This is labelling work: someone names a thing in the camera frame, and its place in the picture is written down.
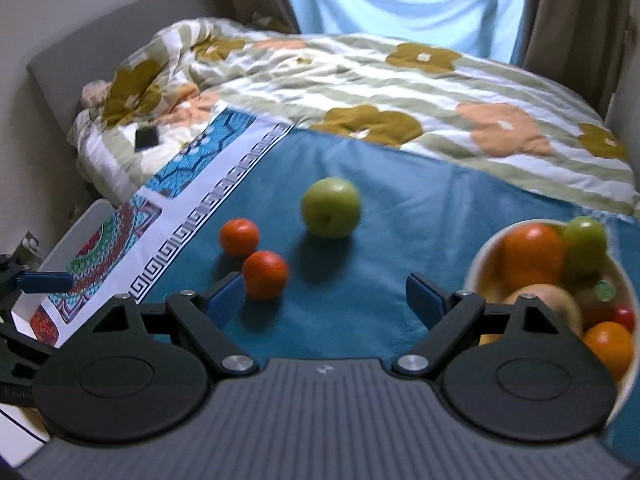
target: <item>green fruit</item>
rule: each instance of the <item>green fruit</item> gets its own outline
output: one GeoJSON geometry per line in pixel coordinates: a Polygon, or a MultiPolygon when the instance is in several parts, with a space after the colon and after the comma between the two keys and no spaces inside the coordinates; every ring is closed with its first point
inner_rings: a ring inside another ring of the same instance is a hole
{"type": "Polygon", "coordinates": [[[562,230],[566,243],[565,270],[572,278],[583,278],[602,270],[607,258],[607,233],[588,216],[571,220],[562,230]]]}
{"type": "Polygon", "coordinates": [[[324,178],[306,190],[300,212],[311,234],[346,238],[360,221],[360,195],[347,180],[324,178]]]}

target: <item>striped blanket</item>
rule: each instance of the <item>striped blanket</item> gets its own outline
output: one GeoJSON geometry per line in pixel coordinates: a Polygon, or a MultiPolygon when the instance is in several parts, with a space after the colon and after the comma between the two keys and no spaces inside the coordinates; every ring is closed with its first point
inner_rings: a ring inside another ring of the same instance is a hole
{"type": "Polygon", "coordinates": [[[579,96],[511,65],[366,34],[175,23],[124,60],[69,141],[85,177],[122,203],[227,105],[640,217],[624,146],[579,96]],[[143,124],[158,127],[160,144],[135,152],[143,124]]]}

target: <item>silver screw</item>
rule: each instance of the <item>silver screw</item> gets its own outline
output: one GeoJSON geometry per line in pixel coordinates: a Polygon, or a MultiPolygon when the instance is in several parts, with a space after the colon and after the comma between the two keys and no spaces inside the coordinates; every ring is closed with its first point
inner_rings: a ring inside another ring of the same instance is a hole
{"type": "Polygon", "coordinates": [[[222,359],[222,365],[230,372],[245,372],[254,365],[254,360],[246,355],[229,355],[222,359]]]}
{"type": "Polygon", "coordinates": [[[407,372],[421,372],[429,367],[429,361],[421,355],[408,354],[398,359],[398,366],[407,372]]]}

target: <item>orange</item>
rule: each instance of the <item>orange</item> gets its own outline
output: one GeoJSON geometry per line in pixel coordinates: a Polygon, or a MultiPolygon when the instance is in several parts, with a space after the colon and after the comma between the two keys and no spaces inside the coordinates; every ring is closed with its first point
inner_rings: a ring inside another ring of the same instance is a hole
{"type": "Polygon", "coordinates": [[[545,224],[514,227],[502,239],[502,279],[511,290],[560,281],[566,246],[545,224]]]}
{"type": "Polygon", "coordinates": [[[225,253],[236,258],[246,258],[257,249],[260,231],[251,220],[235,218],[220,228],[218,240],[225,253]]]}
{"type": "Polygon", "coordinates": [[[634,355],[629,330],[618,323],[605,321],[592,327],[582,341],[598,356],[616,382],[622,379],[634,355]]]}
{"type": "Polygon", "coordinates": [[[278,254],[257,251],[242,264],[242,275],[250,300],[274,300],[287,285],[289,269],[278,254]]]}

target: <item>headboard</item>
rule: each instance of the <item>headboard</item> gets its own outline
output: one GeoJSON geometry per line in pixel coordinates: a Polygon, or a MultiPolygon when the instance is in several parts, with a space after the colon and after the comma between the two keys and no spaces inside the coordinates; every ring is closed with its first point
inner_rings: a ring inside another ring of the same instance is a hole
{"type": "Polygon", "coordinates": [[[80,111],[82,87],[111,80],[127,56],[162,28],[214,16],[211,0],[140,0],[102,16],[38,54],[29,69],[64,132],[80,111]]]}

